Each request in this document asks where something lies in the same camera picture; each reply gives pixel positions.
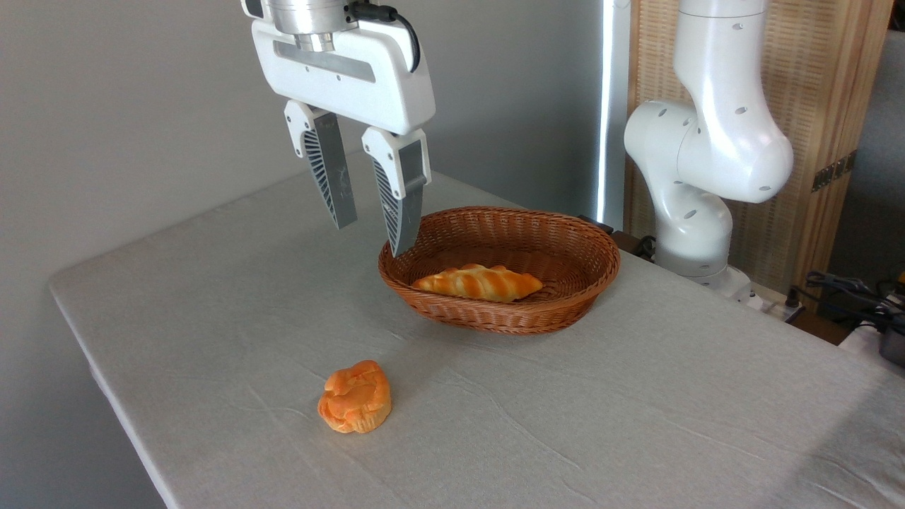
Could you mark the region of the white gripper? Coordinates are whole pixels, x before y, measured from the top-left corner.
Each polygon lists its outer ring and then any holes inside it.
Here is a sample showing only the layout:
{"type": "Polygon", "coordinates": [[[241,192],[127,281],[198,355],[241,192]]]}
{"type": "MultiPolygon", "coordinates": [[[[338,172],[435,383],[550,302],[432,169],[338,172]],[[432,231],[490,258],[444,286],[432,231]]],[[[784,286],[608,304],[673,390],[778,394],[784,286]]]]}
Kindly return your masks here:
{"type": "Polygon", "coordinates": [[[253,21],[252,39],[269,87],[292,99],[284,118],[293,149],[310,165],[338,229],[358,213],[336,114],[374,126],[362,141],[392,255],[403,255],[416,244],[423,188],[432,181],[426,133],[419,129],[436,113],[426,55],[411,71],[411,36],[398,23],[362,21],[334,33],[332,52],[298,49],[290,35],[262,20],[253,21]]]}

